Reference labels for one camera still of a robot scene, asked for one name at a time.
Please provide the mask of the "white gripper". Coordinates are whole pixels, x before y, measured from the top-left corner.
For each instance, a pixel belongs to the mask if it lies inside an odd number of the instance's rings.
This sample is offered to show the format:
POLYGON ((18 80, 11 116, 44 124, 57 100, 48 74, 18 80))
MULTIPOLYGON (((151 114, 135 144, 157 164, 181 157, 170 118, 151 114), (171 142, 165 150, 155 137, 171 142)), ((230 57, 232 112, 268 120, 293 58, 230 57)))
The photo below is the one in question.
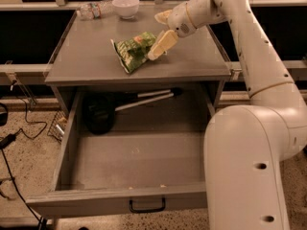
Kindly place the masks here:
POLYGON ((171 30, 162 31, 151 50, 148 52, 149 60, 156 60, 177 44, 178 36, 192 35, 197 28, 191 22, 187 4, 181 3, 172 10, 162 11, 154 16, 154 19, 163 25, 168 25, 171 30))

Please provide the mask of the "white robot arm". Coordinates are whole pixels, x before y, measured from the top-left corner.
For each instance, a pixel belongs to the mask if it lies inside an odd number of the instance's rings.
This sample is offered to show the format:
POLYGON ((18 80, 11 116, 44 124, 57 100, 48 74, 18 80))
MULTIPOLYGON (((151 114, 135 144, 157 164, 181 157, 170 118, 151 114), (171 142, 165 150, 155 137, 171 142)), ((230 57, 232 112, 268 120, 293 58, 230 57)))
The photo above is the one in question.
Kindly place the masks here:
POLYGON ((204 135, 210 230, 290 230, 280 163, 307 144, 307 105, 249 0, 189 0, 160 12, 155 60, 204 25, 227 22, 248 105, 215 113, 204 135))

